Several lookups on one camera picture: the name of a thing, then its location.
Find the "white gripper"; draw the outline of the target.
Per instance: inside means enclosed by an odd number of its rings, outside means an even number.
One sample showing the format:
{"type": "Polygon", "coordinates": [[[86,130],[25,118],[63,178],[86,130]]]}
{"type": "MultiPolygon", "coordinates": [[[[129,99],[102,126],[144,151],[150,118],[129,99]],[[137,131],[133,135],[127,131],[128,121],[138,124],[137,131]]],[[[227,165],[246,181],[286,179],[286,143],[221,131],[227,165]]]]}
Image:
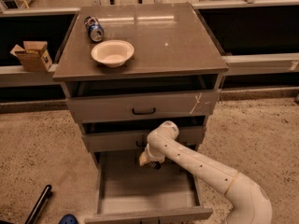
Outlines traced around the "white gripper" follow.
{"type": "Polygon", "coordinates": [[[147,144],[145,148],[145,153],[142,152],[141,155],[139,156],[139,165],[144,166],[152,161],[163,163],[164,159],[165,159],[165,155],[157,151],[150,144],[147,144]]]}

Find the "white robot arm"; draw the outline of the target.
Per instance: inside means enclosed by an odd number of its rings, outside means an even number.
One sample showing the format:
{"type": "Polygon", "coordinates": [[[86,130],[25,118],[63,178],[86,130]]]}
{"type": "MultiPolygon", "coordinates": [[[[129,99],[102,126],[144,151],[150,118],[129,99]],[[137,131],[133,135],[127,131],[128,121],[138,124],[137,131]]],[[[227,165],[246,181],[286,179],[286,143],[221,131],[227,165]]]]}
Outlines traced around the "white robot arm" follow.
{"type": "Polygon", "coordinates": [[[155,167],[165,158],[201,179],[233,205],[222,224],[271,224],[272,205],[265,191],[251,178],[177,142],[178,126],[163,122],[147,137],[139,165],[155,167]]]}

